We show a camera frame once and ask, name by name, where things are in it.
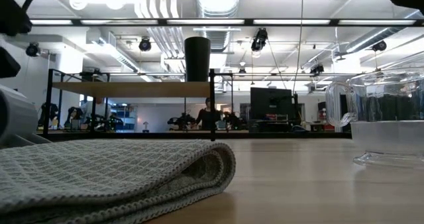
wooden table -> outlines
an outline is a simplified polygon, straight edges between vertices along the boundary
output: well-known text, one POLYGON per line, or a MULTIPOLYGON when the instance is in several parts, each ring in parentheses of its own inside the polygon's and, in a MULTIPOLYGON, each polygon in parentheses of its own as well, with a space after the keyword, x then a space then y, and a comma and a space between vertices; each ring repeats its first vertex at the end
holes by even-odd
POLYGON ((351 140, 225 140, 237 172, 225 193, 157 223, 424 223, 424 171, 363 167, 351 140))

ceiling light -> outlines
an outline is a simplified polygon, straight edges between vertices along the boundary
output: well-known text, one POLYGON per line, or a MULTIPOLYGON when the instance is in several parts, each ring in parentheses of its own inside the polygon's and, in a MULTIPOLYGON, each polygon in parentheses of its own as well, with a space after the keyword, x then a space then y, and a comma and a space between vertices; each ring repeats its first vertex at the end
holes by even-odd
POLYGON ((193 28, 193 31, 195 32, 240 32, 241 28, 193 28))
POLYGON ((133 73, 133 74, 125 74, 125 73, 111 73, 111 76, 138 76, 137 73, 133 73))
POLYGON ((255 19, 254 25, 327 25, 329 19, 255 19))
POLYGON ((146 73, 147 76, 185 76, 184 73, 146 73))
POLYGON ((72 25, 69 19, 31 19, 33 25, 72 25))
POLYGON ((84 19, 81 20, 83 25, 157 25, 158 21, 155 19, 111 19, 111 20, 98 20, 98 19, 84 19))
POLYGON ((339 25, 413 25, 415 20, 340 20, 339 25))
POLYGON ((244 19, 170 19, 169 25, 242 25, 244 19))

computer monitor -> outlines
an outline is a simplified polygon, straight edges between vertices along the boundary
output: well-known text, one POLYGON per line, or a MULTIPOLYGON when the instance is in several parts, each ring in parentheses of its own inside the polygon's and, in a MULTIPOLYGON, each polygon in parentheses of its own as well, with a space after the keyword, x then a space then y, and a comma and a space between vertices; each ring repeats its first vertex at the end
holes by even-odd
POLYGON ((295 118, 290 89, 250 88, 251 119, 265 119, 268 114, 295 118))

air duct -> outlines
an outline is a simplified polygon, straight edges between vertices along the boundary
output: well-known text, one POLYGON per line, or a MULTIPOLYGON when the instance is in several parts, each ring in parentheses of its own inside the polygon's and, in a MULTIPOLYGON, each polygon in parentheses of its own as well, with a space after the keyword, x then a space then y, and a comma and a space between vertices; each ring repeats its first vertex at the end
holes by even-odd
MULTIPOLYGON (((240 0, 197 0, 202 18, 232 18, 237 14, 240 0)), ((211 41, 212 52, 223 52, 230 42, 231 32, 203 31, 202 36, 211 41)))
MULTIPOLYGON (((423 19, 424 18, 424 16, 418 10, 414 11, 413 13, 409 13, 407 15, 401 15, 400 17, 403 19, 423 19)), ((361 36, 360 38, 356 39, 353 42, 339 46, 339 51, 340 51, 339 54, 345 55, 345 54, 352 54, 355 52, 359 52, 402 31, 405 28, 407 27, 376 28, 366 33, 364 36, 361 36)), ((314 61, 321 62, 326 58, 333 57, 334 55, 333 52, 336 47, 337 47, 337 44, 328 46, 324 51, 318 53, 318 55, 309 59, 308 62, 306 62, 301 67, 304 68, 306 65, 314 63, 314 61)))

track light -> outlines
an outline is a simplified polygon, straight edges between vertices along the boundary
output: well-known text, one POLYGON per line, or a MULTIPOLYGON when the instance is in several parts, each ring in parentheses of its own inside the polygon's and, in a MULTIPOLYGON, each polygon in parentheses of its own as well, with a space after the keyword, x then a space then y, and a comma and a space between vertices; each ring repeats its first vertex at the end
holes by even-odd
POLYGON ((384 41, 380 41, 378 43, 376 43, 375 45, 373 45, 371 47, 371 50, 377 52, 377 51, 384 51, 387 48, 387 44, 384 41))
POLYGON ((41 49, 38 47, 37 42, 31 42, 25 50, 26 55, 36 58, 41 55, 41 49))
POLYGON ((150 43, 150 38, 144 36, 141 38, 141 42, 138 45, 138 48, 143 52, 148 52, 152 48, 152 44, 150 43))
POLYGON ((319 74, 323 72, 324 72, 324 66, 322 64, 318 64, 316 65, 316 67, 311 69, 310 74, 312 74, 311 77, 314 78, 316 76, 319 76, 319 74))
POLYGON ((259 28, 251 46, 254 58, 259 58, 260 51, 265 47, 267 39, 268 33, 266 32, 266 28, 259 28))
POLYGON ((240 68, 240 70, 238 72, 240 74, 245 74, 246 73, 246 69, 245 68, 240 68))

